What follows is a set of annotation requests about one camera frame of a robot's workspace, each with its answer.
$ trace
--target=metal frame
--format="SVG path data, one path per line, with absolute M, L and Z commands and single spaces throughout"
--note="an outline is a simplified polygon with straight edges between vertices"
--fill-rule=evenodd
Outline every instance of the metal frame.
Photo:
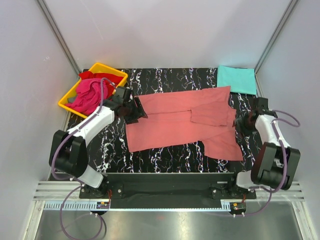
M 45 18 L 47 19 L 48 24 L 50 25 L 56 39 L 58 40 L 63 52 L 65 53 L 67 59 L 69 60 L 72 68 L 74 71 L 78 74 L 81 72 L 77 62 L 75 61 L 70 49 L 68 48 L 68 45 L 66 44 L 45 0 L 36 0 L 36 2 L 39 4 L 40 9 L 42 10 Z M 276 42 L 278 36 L 282 32 L 286 22 L 288 21 L 289 17 L 291 16 L 293 10 L 297 6 L 297 3 L 299 0 L 291 0 L 288 4 L 286 10 L 284 11 L 277 27 L 275 28 L 268 44 L 266 45 L 261 57 L 259 58 L 259 61 L 257 62 L 255 66 L 255 73 L 256 73 L 256 84 L 258 93 L 257 95 L 260 97 L 263 97 L 263 91 L 259 83 L 259 79 L 257 77 L 257 72 L 260 70 L 262 64 L 264 63 L 266 57 L 268 56 L 270 50 L 272 49 L 274 43 Z M 70 114 L 68 113 L 66 115 L 66 119 L 64 122 L 64 128 L 67 127 L 68 120 L 69 120 Z M 70 181 L 41 181 L 38 184 L 38 188 L 36 190 L 36 193 L 34 195 L 34 203 L 33 203 L 33 211 L 29 219 L 29 224 L 27 229 L 25 230 L 24 239 L 25 240 L 34 240 L 38 226 L 40 223 L 40 219 L 42 216 L 42 212 L 44 209 L 47 209 L 48 206 L 52 207 L 52 205 L 47 204 L 46 201 L 63 201 L 66 195 L 76 188 L 79 185 L 77 182 L 70 182 Z M 88 206 L 90 206 L 90 203 L 96 203 L 97 201 L 109 201 L 108 199 L 80 199 L 79 198 L 80 190 L 76 191 L 74 194 L 72 194 L 67 201 L 67 203 L 75 203 L 76 205 L 82 205 L 83 203 L 87 203 Z M 265 202 L 269 194 L 262 191 L 257 190 L 256 191 L 257 199 L 247 199 L 249 202 Z M 316 232 L 313 227 L 312 221 L 310 219 L 309 212 L 306 208 L 306 203 L 304 199 L 303 192 L 300 188 L 300 185 L 298 182 L 293 182 L 292 187 L 287 191 L 279 191 L 277 192 L 271 199 L 274 202 L 291 202 L 297 222 L 302 234 L 303 239 L 305 240 L 316 240 Z M 225 199 L 221 201 L 221 205 L 224 206 L 222 208 L 225 208 L 224 211 L 228 210 L 228 204 L 230 202 L 235 201 L 234 199 Z M 196 211 L 196 209 L 187 209 L 188 211 Z
M 286 7 L 278 25 L 276 26 L 269 42 L 267 43 L 260 59 L 258 60 L 255 68 L 254 68 L 254 71 L 255 73 L 259 72 L 262 64 L 264 63 L 266 57 L 268 56 L 270 50 L 272 49 L 273 45 L 275 44 L 278 36 L 280 35 L 280 33 L 282 32 L 285 24 L 287 23 L 289 17 L 291 16 L 291 14 L 293 13 L 294 9 L 296 8 L 297 6 L 297 3 L 299 2 L 300 0 L 291 0 L 288 4 L 288 6 Z
M 49 24 L 49 26 L 51 27 L 52 32 L 55 35 L 57 41 L 59 42 L 66 58 L 70 62 L 75 73 L 78 75 L 79 73 L 81 73 L 80 68 L 79 68 L 75 58 L 73 57 L 64 37 L 62 36 L 62 34 L 58 28 L 58 25 L 56 24 L 56 21 L 55 21 L 54 17 L 52 16 L 52 14 L 46 4 L 46 1 L 45 0 L 36 0 L 36 2 L 38 3 L 42 13 L 44 14 L 44 16 Z
M 41 215 L 44 209 L 57 210 L 57 206 L 52 207 L 46 205 L 46 201 L 50 203 L 61 204 L 67 194 L 79 186 L 76 181 L 40 181 L 34 195 L 34 209 L 32 216 L 30 217 L 30 222 L 28 228 L 25 232 L 25 240 L 34 240 L 38 226 L 40 223 Z M 109 199 L 81 199 L 79 198 L 80 190 L 76 191 L 70 196 L 70 199 L 66 202 L 67 204 L 74 204 L 73 208 L 78 208 L 79 210 L 90 210 L 90 204 L 95 204 L 96 202 L 108 202 Z M 247 199 L 248 202 L 266 202 L 269 194 L 263 190 L 256 191 L 257 199 Z M 316 240 L 317 235 L 310 219 L 309 212 L 306 208 L 306 203 L 304 199 L 303 192 L 301 190 L 299 182 L 293 182 L 289 190 L 280 190 L 275 193 L 271 199 L 273 202 L 291 202 L 294 209 L 294 213 L 304 240 Z M 212 209 L 214 212 L 227 212 L 229 211 L 230 203 L 234 202 L 234 199 L 225 199 L 221 201 L 221 209 Z M 208 211 L 208 209 L 117 209 L 117 211 L 189 211 L 189 212 L 200 212 Z

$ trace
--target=cable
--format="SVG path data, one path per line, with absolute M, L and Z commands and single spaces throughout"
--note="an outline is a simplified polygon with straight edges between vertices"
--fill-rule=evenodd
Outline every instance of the cable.
M 51 163 L 51 174 L 57 180 L 67 180 L 67 179 L 69 179 L 69 176 L 68 177 L 59 177 L 55 172 L 55 163 L 56 163 L 56 160 L 57 160 L 57 157 L 58 157 L 58 154 L 59 154 L 61 148 L 65 145 L 65 143 L 74 134 L 76 134 L 79 130 L 81 130 L 84 126 L 86 126 L 89 122 L 91 122 L 91 120 L 94 119 L 101 112 L 101 109 L 102 109 L 103 103 L 104 103 L 104 85 L 103 85 L 104 80 L 107 80 L 114 87 L 114 89 L 116 89 L 116 86 L 112 81 L 110 81 L 106 77 L 101 78 L 101 82 L 100 82 L 101 102 L 100 102 L 100 106 L 99 106 L 98 111 L 95 114 L 91 115 L 88 120 L 83 122 L 83 124 L 81 124 L 78 129 L 75 129 L 73 132 L 69 133 L 69 135 L 60 143 L 60 145 L 57 147 L 56 151 L 54 152 L 54 155 L 53 155 L 53 158 L 52 158 L 52 163 Z
M 242 199 L 241 203 L 244 203 L 246 201 L 246 198 L 247 198 L 247 195 L 243 194 L 243 199 Z
M 65 199 L 63 200 L 63 202 L 62 202 L 62 204 L 61 204 L 61 207 L 60 207 L 60 211 L 59 211 L 61 230 L 63 231 L 63 233 L 64 233 L 68 238 L 70 238 L 70 239 L 72 239 L 72 240 L 82 240 L 82 239 L 75 238 L 75 237 L 69 235 L 69 233 L 67 233 L 67 231 L 66 231 L 66 229 L 65 229 L 65 227 L 64 227 L 63 221 L 62 221 L 62 210 L 63 210 L 63 208 L 64 208 L 64 206 L 65 206 L 65 203 L 66 203 L 67 199 L 71 196 L 71 194 L 73 194 L 73 193 L 74 193 L 76 190 L 78 190 L 79 188 L 81 188 L 81 185 L 80 185 L 80 186 L 77 186 L 75 189 L 73 189 L 71 192 L 69 192 L 69 194 L 68 194 L 68 195 L 65 197 Z M 103 225 L 105 226 L 105 230 L 107 231 L 107 224 L 106 224 L 105 220 L 104 220 L 100 215 L 98 215 L 97 213 L 95 214 L 95 216 L 100 219 L 100 229 L 99 229 L 99 231 L 97 232 L 96 235 L 94 235 L 93 237 L 88 238 L 88 239 L 86 239 L 86 240 L 94 240 L 94 239 L 96 239 L 96 238 L 100 235 L 100 233 L 101 233 L 101 231 L 102 231 L 102 226 L 103 226 Z
M 254 186 L 254 187 L 251 187 L 250 189 L 252 189 L 252 190 L 261 188 L 261 189 L 267 191 L 268 193 L 270 193 L 269 198 L 268 198 L 266 204 L 265 204 L 260 210 L 258 210 L 258 211 L 256 211 L 256 212 L 247 213 L 247 214 L 242 213 L 242 215 L 233 215 L 233 217 L 254 216 L 254 215 L 257 215 L 257 214 L 263 212 L 263 211 L 267 208 L 267 206 L 269 205 L 269 203 L 270 203 L 270 201 L 271 201 L 271 198 L 272 198 L 272 194 L 278 192 L 278 191 L 283 187 L 283 185 L 284 185 L 284 183 L 285 183 L 285 181 L 286 181 L 287 168 L 288 168 L 286 148 L 285 148 L 285 145 L 284 145 L 284 143 L 283 143 L 283 140 L 282 140 L 282 138 L 280 137 L 280 134 L 279 134 L 279 132 L 278 132 L 278 130 L 277 130 L 277 127 L 276 127 L 275 122 L 276 122 L 276 121 L 281 121 L 281 122 L 284 122 L 284 123 L 289 124 L 290 126 L 293 126 L 293 127 L 296 127 L 296 128 L 300 127 L 301 124 L 300 124 L 299 120 L 298 120 L 296 117 L 294 117 L 293 115 L 291 115 L 291 114 L 289 114 L 289 113 L 287 113 L 287 112 L 285 112 L 285 111 L 281 111 L 281 110 L 273 110 L 273 111 L 275 111 L 275 112 L 277 112 L 277 113 L 285 114 L 285 115 L 293 118 L 293 119 L 296 121 L 296 124 L 294 124 L 294 123 L 291 123 L 291 122 L 289 122 L 288 120 L 285 120 L 285 119 L 283 119 L 283 118 L 275 118 L 275 119 L 272 120 L 272 122 L 271 122 L 271 124 L 272 124 L 272 129 L 273 129 L 273 131 L 274 131 L 274 134 L 276 135 L 276 138 L 277 138 L 277 140 L 278 140 L 278 142 L 279 142 L 279 144 L 280 144 L 280 146 L 281 146 L 281 151 L 282 151 L 282 157 L 283 157 L 283 174 L 282 174 L 281 182 L 280 182 L 280 184 L 278 185 L 278 187 L 276 187 L 274 190 L 272 190 L 272 188 L 267 189 L 267 188 L 264 187 L 264 186 Z M 226 215 L 218 215 L 218 214 L 214 214 L 214 215 L 215 215 L 215 216 L 220 216 L 220 217 L 226 217 Z
M 276 122 L 276 121 L 281 121 L 281 122 L 284 122 L 284 123 L 289 124 L 290 126 L 296 127 L 296 128 L 300 127 L 301 124 L 300 124 L 299 120 L 298 120 L 296 117 L 294 117 L 293 115 L 291 115 L 290 113 L 287 113 L 287 112 L 281 111 L 281 110 L 273 110 L 273 111 L 275 111 L 276 113 L 285 114 L 285 115 L 293 118 L 293 119 L 296 121 L 296 124 L 293 124 L 293 123 L 291 123 L 291 122 L 289 122 L 288 120 L 285 120 L 285 119 L 283 119 L 283 118 L 275 118 L 275 119 L 271 122 L 271 124 L 272 124 L 272 129 L 273 129 L 273 131 L 274 131 L 274 133 L 275 133 L 275 135 L 276 135 L 276 138 L 277 138 L 278 141 L 279 141 L 279 144 L 280 144 L 280 146 L 281 146 L 281 151 L 282 151 L 282 157 L 283 157 L 283 173 L 282 173 L 282 179 L 281 179 L 280 184 L 279 184 L 274 190 L 272 190 L 272 189 L 269 190 L 269 189 L 267 189 L 267 188 L 264 187 L 264 186 L 254 186 L 254 187 L 251 187 L 251 189 L 259 189 L 259 188 L 261 188 L 261 189 L 267 191 L 268 193 L 271 192 L 271 193 L 274 194 L 274 193 L 278 192 L 278 191 L 283 187 L 283 185 L 284 185 L 284 183 L 285 183 L 285 181 L 286 181 L 287 168 L 288 168 L 285 145 L 284 145 L 284 142 L 282 141 L 282 139 L 281 139 L 281 137 L 280 137 L 280 134 L 279 134 L 279 132 L 278 132 L 278 130 L 277 130 L 277 127 L 276 127 L 275 122 Z
M 65 145 L 65 143 L 74 135 L 76 134 L 78 131 L 80 131 L 84 126 L 86 126 L 90 121 L 92 121 L 102 110 L 102 107 L 103 107 L 103 103 L 104 103 L 104 80 L 107 80 L 113 87 L 114 89 L 116 89 L 116 86 L 113 82 L 111 82 L 109 79 L 107 79 L 106 77 L 103 77 L 101 78 L 101 82 L 100 82 L 100 89 L 101 89 L 101 101 L 100 101 L 100 105 L 99 105 L 99 109 L 98 111 L 95 113 L 95 114 L 92 114 L 88 120 L 86 120 L 85 122 L 83 122 L 78 129 L 75 129 L 73 132 L 69 133 L 68 136 L 60 143 L 60 145 L 57 147 L 54 155 L 53 155 L 53 158 L 52 158 L 52 163 L 51 163 L 51 173 L 53 175 L 53 177 L 57 180 L 66 180 L 68 179 L 69 177 L 67 178 L 64 178 L 64 177 L 59 177 L 56 172 L 55 172 L 55 164 L 56 164 L 56 160 L 57 160 L 57 157 L 58 157 L 58 154 L 61 150 L 61 148 Z M 81 188 L 81 185 L 76 187 L 74 190 L 72 190 L 67 196 L 66 198 L 63 200 L 62 204 L 61 204 L 61 207 L 60 207 L 60 211 L 59 211 L 59 216 L 60 216 L 60 226 L 61 226 L 61 230 L 63 231 L 63 233 L 70 239 L 72 240 L 82 240 L 82 239 L 78 239 L 78 238 L 74 238 L 72 237 L 71 235 L 69 235 L 66 231 L 66 228 L 64 227 L 63 225 L 63 221 L 62 221 L 62 211 L 63 211 L 63 208 L 65 206 L 65 203 L 67 201 L 67 199 L 71 196 L 72 193 L 74 193 L 76 190 L 78 190 L 79 188 Z M 89 238 L 89 239 L 86 239 L 86 240 L 94 240 L 96 239 L 99 234 L 101 233 L 102 231 L 102 227 L 104 225 L 104 228 L 105 228 L 105 233 L 107 233 L 107 224 L 105 222 L 105 220 L 100 216 L 98 215 L 97 213 L 95 214 L 95 216 L 98 216 L 99 219 L 100 219 L 100 229 L 98 231 L 98 233 L 92 237 L 92 238 Z
M 109 189 L 108 191 L 108 196 L 109 196 L 109 202 L 106 206 L 99 206 L 99 209 L 110 209 L 110 204 L 111 204 L 111 196 L 112 196 L 112 191 Z

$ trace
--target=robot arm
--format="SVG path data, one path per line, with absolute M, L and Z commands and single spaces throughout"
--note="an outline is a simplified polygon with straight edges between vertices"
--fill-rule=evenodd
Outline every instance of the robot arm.
M 281 189 L 288 190 L 290 188 L 300 160 L 300 151 L 291 148 L 284 139 L 278 122 L 274 121 L 276 118 L 278 118 L 276 112 L 268 108 L 268 99 L 258 97 L 253 103 L 252 111 L 235 121 L 238 131 L 245 136 L 259 132 L 263 144 L 252 170 L 238 173 L 236 178 L 238 187 L 250 189 L 254 186 L 264 185 L 276 188 L 283 178 L 283 163 L 286 161 L 287 171 Z M 278 139 L 283 142 L 286 159 L 283 157 L 283 151 Z
M 103 106 L 97 109 L 84 121 L 68 131 L 58 130 L 53 135 L 49 164 L 62 141 L 74 133 L 60 149 L 54 168 L 76 177 L 97 192 L 106 192 L 107 181 L 104 175 L 88 165 L 87 146 L 92 139 L 116 117 L 124 117 L 126 124 L 147 118 L 141 102 L 130 88 L 118 87 L 111 99 L 106 99 Z

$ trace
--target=gray wall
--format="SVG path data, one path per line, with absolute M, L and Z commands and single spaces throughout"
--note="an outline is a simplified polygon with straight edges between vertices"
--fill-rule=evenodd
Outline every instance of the gray wall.
M 80 68 L 254 68 L 290 0 L 46 2 Z
M 0 1 L 0 239 L 21 239 L 76 81 L 35 0 Z
M 300 128 L 280 123 L 285 138 L 301 151 L 296 179 L 302 185 L 315 229 L 320 236 L 320 1 L 304 0 L 258 72 L 273 109 L 292 113 Z

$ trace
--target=white arm segment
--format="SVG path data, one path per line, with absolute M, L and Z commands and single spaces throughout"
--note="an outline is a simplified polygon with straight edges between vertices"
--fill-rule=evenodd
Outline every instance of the white arm segment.
M 70 128 L 68 130 L 69 133 L 72 133 L 74 130 L 79 129 L 79 126 L 88 122 L 91 116 L 98 112 L 99 107 L 87 117 L 84 121 L 82 121 L 77 126 Z M 91 140 L 107 125 L 111 124 L 115 120 L 115 112 L 112 111 L 110 108 L 103 106 L 101 111 L 97 116 L 95 116 L 90 122 L 88 122 L 81 130 L 75 133 L 73 136 L 75 137 L 83 137 L 85 139 L 85 145 L 91 142 Z M 103 180 L 103 175 L 96 170 L 94 170 L 91 166 L 87 166 L 84 173 L 78 177 L 78 179 L 85 184 L 93 187 L 98 188 Z
M 255 122 L 255 128 L 258 130 L 262 144 L 264 143 L 273 143 L 276 146 L 280 147 L 280 144 L 278 142 L 277 136 L 275 134 L 275 131 L 272 127 L 272 121 L 275 119 L 274 116 L 270 115 L 259 115 L 258 118 L 256 119 Z M 278 122 L 276 121 L 275 123 L 276 130 L 279 133 L 280 138 L 283 140 L 284 147 L 290 147 L 290 145 L 287 143 L 287 141 L 284 139 L 284 136 L 282 135 Z M 254 184 L 251 180 L 251 170 L 250 171 L 245 171 L 245 172 L 239 172 L 236 176 L 236 185 L 243 189 L 250 189 L 250 187 L 258 186 Z
M 272 144 L 275 144 L 276 146 L 280 147 L 280 144 L 278 142 L 275 131 L 272 128 L 272 121 L 274 119 L 275 119 L 274 116 L 259 115 L 258 118 L 256 119 L 256 122 L 255 122 L 255 128 L 258 130 L 258 132 L 260 134 L 262 144 L 272 143 Z M 282 135 L 282 133 L 279 129 L 278 121 L 276 121 L 274 124 L 275 124 L 277 132 L 280 135 L 280 138 L 282 138 L 284 147 L 285 148 L 290 147 L 290 145 L 287 143 L 287 141 L 285 140 L 284 136 Z
M 92 115 L 98 111 L 99 107 L 88 116 L 84 121 L 79 123 L 77 126 L 70 128 L 68 133 L 72 133 L 74 130 L 79 129 L 79 126 L 87 122 Z M 95 118 L 93 118 L 87 125 L 85 125 L 81 130 L 75 133 L 75 137 L 83 137 L 85 140 L 85 145 L 88 146 L 92 139 L 107 125 L 111 124 L 115 120 L 115 112 L 106 106 L 102 106 L 101 111 Z

